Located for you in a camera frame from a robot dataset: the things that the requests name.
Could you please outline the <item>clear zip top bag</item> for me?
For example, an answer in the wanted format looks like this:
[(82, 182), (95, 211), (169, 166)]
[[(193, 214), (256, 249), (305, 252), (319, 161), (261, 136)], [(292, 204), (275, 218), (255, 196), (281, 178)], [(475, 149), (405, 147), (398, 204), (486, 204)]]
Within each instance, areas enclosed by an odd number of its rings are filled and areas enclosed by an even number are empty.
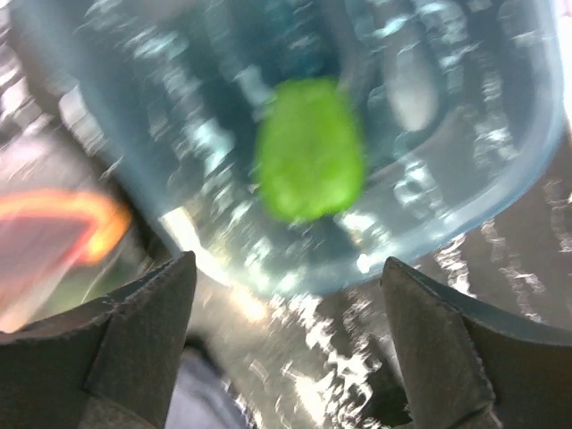
[(95, 191), (34, 189), (1, 196), (1, 332), (18, 331), (75, 266), (101, 263), (132, 214)]

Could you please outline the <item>green fake pepper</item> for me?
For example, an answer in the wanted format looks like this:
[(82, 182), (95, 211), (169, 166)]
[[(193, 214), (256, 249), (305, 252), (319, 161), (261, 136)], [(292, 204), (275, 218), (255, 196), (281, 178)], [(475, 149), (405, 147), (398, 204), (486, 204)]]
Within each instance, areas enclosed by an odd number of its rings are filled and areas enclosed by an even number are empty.
[(335, 80), (286, 80), (257, 130), (256, 181), (271, 216), (311, 223), (360, 197), (365, 180), (361, 125)]

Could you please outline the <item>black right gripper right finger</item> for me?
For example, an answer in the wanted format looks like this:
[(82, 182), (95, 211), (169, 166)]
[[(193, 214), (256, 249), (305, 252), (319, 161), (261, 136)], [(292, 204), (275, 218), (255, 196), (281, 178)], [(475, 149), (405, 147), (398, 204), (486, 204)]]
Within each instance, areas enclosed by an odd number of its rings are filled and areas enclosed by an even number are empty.
[(571, 333), (390, 257), (381, 278), (412, 428), (569, 428)]

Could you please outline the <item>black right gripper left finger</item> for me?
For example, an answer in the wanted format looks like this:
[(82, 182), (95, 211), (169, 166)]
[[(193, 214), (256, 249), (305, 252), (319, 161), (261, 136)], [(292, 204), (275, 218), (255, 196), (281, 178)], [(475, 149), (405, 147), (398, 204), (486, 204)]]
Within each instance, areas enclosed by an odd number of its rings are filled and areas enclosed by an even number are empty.
[(3, 428), (162, 428), (197, 284), (185, 252), (1, 336)]

